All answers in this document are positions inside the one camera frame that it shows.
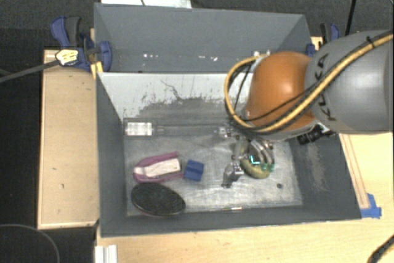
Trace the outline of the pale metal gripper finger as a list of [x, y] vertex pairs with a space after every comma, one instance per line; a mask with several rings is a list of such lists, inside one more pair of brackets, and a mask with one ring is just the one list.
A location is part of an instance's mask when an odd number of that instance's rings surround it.
[[235, 139], [236, 139], [236, 142], [235, 142], [233, 154], [231, 156], [231, 161], [233, 163], [240, 163], [240, 161], [244, 158], [245, 137], [236, 136]]
[[238, 162], [229, 163], [223, 172], [223, 188], [230, 188], [233, 182], [236, 182], [241, 176], [244, 175], [244, 170]]

